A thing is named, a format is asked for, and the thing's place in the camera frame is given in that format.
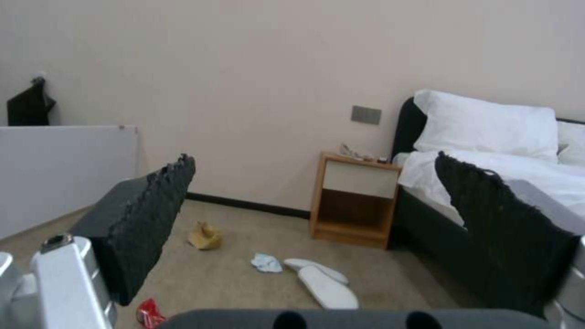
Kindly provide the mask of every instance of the baseboard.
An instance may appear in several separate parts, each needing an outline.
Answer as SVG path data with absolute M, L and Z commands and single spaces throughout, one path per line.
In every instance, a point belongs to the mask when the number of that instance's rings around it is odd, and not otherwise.
M 258 210 L 264 211 L 265 213 L 283 215 L 283 216 L 292 216 L 292 217 L 300 217 L 304 219 L 309 219 L 311 216 L 310 211 L 306 210 L 299 210 L 287 207 L 280 207 L 277 205 L 270 205 L 270 204 L 263 204 L 263 203 L 255 203 L 249 201 L 242 201 L 230 198 L 223 198 L 223 197 L 216 197 L 216 196 L 209 196 L 207 194 L 200 194 L 200 193 L 192 193 L 187 192 L 187 196 L 185 197 L 188 200 L 195 200 L 195 201 L 202 201 L 202 202 L 209 202 L 221 205 L 228 205 L 230 207 L 236 208 L 244 208 L 250 210 Z

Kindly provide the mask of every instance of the black bag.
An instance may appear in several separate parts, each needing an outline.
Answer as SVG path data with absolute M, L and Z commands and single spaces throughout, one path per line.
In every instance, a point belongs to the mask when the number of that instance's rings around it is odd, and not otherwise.
M 57 102 L 44 93 L 43 78 L 31 81 L 33 86 L 9 99 L 8 109 L 9 126 L 48 126 L 49 111 Z

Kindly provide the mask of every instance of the beige carpet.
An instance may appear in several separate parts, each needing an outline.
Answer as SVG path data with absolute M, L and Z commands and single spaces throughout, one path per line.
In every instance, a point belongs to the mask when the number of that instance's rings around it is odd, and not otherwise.
M 0 241 L 0 250 L 12 253 L 16 263 L 27 268 L 46 237 L 65 231 L 82 214 Z M 221 249 L 202 252 L 187 243 L 197 220 L 223 229 Z M 364 309 L 479 305 L 433 262 L 407 249 L 382 251 L 312 240 L 306 220 L 185 201 L 158 264 L 133 303 L 118 308 L 118 328 L 140 328 L 135 320 L 136 307 L 149 297 L 157 300 L 166 316 L 210 308 L 319 308 L 294 272 L 264 274 L 251 267 L 255 252 L 279 259 L 313 259 L 341 271 Z

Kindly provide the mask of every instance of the nightstand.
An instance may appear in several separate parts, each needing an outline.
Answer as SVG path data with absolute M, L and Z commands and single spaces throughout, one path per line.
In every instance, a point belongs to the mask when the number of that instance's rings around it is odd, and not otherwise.
M 400 168 L 323 152 L 311 207 L 311 236 L 386 249 Z

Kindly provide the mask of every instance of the white slipper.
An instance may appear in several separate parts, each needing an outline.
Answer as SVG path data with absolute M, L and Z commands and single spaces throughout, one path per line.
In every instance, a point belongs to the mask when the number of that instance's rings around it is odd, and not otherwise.
M 345 277 L 345 275 L 337 272 L 334 269 L 330 269 L 327 266 L 309 261 L 307 259 L 289 258 L 289 259 L 284 260 L 284 264 L 287 265 L 288 267 L 290 267 L 291 269 L 294 269 L 297 272 L 306 266 L 314 266 L 314 267 L 318 268 L 321 272 L 330 276 L 331 279 L 333 279 L 339 283 L 343 283 L 344 285 L 349 284 L 349 280 Z
M 298 271 L 298 277 L 319 304 L 328 310 L 357 310 L 359 303 L 353 291 L 314 266 Z

